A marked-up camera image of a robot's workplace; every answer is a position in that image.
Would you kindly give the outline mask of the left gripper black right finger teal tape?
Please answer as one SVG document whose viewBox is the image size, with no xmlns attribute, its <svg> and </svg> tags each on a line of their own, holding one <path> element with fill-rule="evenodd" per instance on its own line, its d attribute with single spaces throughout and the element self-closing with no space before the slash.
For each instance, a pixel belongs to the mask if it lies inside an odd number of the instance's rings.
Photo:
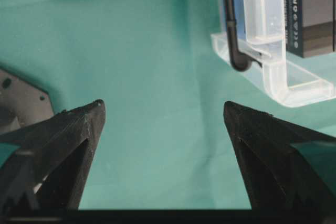
<svg viewBox="0 0 336 224">
<path fill-rule="evenodd" d="M 223 117 L 252 209 L 335 210 L 335 137 L 232 101 Z"/>
</svg>

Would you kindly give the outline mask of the left gripper black left finger teal tape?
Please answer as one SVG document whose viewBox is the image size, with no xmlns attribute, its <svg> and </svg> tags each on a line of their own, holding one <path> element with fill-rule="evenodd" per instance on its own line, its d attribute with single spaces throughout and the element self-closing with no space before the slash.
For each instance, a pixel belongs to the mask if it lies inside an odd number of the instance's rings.
<svg viewBox="0 0 336 224">
<path fill-rule="evenodd" d="M 1 210 L 78 209 L 105 121 L 99 99 L 1 135 Z"/>
</svg>

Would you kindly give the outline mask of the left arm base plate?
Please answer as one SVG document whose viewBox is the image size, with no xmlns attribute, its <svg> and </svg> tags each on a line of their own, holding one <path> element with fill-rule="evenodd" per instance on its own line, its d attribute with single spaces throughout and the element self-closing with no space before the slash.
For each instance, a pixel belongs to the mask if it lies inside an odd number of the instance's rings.
<svg viewBox="0 0 336 224">
<path fill-rule="evenodd" d="M 47 91 L 1 68 L 1 134 L 53 116 Z"/>
</svg>

